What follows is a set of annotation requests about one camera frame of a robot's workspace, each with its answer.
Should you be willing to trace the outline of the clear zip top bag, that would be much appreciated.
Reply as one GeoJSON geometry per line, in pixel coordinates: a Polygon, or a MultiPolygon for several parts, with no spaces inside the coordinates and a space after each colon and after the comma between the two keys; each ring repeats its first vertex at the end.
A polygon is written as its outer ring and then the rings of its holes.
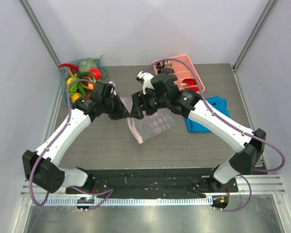
{"type": "Polygon", "coordinates": [[[139,144],[176,126],[172,117],[162,110],[158,110],[151,116],[145,116],[143,119],[128,117],[127,123],[139,144]]]}

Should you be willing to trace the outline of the green scallion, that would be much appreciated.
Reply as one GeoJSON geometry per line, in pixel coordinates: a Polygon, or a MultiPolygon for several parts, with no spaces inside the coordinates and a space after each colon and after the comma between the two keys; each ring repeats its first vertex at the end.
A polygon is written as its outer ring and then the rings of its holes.
{"type": "Polygon", "coordinates": [[[90,81],[96,82],[95,74],[93,72],[81,72],[74,74],[74,77],[77,77],[78,79],[88,79],[90,81]]]}

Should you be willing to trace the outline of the green netted melon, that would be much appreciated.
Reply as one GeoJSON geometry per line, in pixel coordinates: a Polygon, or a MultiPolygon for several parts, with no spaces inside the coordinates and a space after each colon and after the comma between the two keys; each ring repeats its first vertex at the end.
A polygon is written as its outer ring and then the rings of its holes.
{"type": "Polygon", "coordinates": [[[90,69],[92,68],[97,68],[100,72],[102,71],[102,66],[101,66],[101,58],[103,55],[97,58],[91,58],[91,59],[85,59],[82,60],[79,64],[79,72],[89,72],[90,69]]]}

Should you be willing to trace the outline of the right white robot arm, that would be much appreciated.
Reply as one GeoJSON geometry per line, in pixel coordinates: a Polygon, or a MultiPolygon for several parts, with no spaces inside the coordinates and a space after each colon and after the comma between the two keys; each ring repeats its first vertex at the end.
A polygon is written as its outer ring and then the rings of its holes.
{"type": "Polygon", "coordinates": [[[143,89],[132,95],[133,106],[130,117],[142,119],[145,115],[153,115],[159,109],[169,109],[175,115],[206,127],[235,151],[228,161],[218,165],[204,181],[206,189],[222,191],[237,175],[252,173],[265,146],[256,137],[260,136],[265,140],[265,131],[261,129],[254,131],[238,124],[190,89],[179,90],[173,79],[165,73],[154,76],[140,72],[136,79],[143,85],[143,89]]]}

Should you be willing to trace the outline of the red apple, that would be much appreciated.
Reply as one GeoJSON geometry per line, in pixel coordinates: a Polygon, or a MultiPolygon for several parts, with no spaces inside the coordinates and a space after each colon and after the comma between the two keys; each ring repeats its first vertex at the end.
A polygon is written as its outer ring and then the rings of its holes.
{"type": "Polygon", "coordinates": [[[92,69],[89,69],[88,77],[91,80],[100,80],[101,79],[101,73],[100,73],[98,68],[92,68],[92,69]]]}

